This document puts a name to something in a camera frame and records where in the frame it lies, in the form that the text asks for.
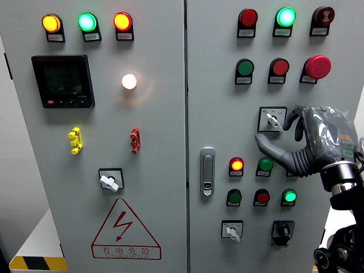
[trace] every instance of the yellow terminal block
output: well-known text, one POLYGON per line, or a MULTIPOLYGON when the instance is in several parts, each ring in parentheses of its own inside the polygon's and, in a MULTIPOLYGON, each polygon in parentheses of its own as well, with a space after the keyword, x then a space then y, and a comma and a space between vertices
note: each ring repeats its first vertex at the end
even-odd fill
POLYGON ((73 147, 71 150, 72 155, 77 155, 83 147, 80 128, 73 128, 72 131, 69 132, 68 138, 71 138, 69 144, 73 147))

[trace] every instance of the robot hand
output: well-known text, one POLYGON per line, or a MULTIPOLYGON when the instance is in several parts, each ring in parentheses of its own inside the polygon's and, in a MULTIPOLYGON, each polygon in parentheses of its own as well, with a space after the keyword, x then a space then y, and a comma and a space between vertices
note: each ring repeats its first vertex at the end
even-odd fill
POLYGON ((354 162, 359 143, 354 122, 347 113, 331 107, 295 106, 287 116, 283 130, 289 130, 297 118, 295 140, 301 141, 305 133, 303 149, 287 152, 274 146, 265 135, 256 134, 259 150, 290 174, 300 177, 318 173, 327 165, 342 160, 354 162))

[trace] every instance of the lightning bolt symbol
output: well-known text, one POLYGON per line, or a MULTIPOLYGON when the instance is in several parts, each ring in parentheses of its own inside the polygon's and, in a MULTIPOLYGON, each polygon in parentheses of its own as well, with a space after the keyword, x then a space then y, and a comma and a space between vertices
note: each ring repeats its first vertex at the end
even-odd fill
POLYGON ((125 216, 125 214, 126 214, 126 212, 123 211, 113 226, 113 228, 118 228, 119 226, 127 226, 126 229, 123 231, 123 233, 120 236, 116 237, 116 242, 118 242, 122 239, 123 234, 127 231, 128 228, 130 228, 131 224, 133 223, 133 222, 128 222, 128 223, 120 224, 120 221, 125 216))

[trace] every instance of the plastic wrap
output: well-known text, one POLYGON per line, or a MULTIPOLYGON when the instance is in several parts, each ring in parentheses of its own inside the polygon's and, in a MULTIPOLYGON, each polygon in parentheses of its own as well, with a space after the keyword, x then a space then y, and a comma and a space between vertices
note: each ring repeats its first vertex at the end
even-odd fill
POLYGON ((307 148, 321 166, 341 160, 354 160, 359 141, 354 122, 347 112, 332 107, 303 110, 307 148))

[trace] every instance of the green indicator light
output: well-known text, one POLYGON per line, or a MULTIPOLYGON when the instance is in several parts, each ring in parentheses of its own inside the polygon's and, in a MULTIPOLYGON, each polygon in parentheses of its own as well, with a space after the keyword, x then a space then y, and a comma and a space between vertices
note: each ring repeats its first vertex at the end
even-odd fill
POLYGON ((268 172, 273 169, 273 161, 270 158, 262 158, 258 162, 258 166, 262 171, 268 172))
POLYGON ((293 189, 286 189, 283 192, 283 198, 286 202, 293 202, 297 199, 297 194, 293 189))
POLYGON ((93 31, 97 25, 96 18, 91 13, 82 13, 78 17, 78 25, 83 31, 93 31))
POLYGON ((296 20, 296 12, 291 7, 284 7, 278 11, 277 22, 281 27, 290 27, 296 20))

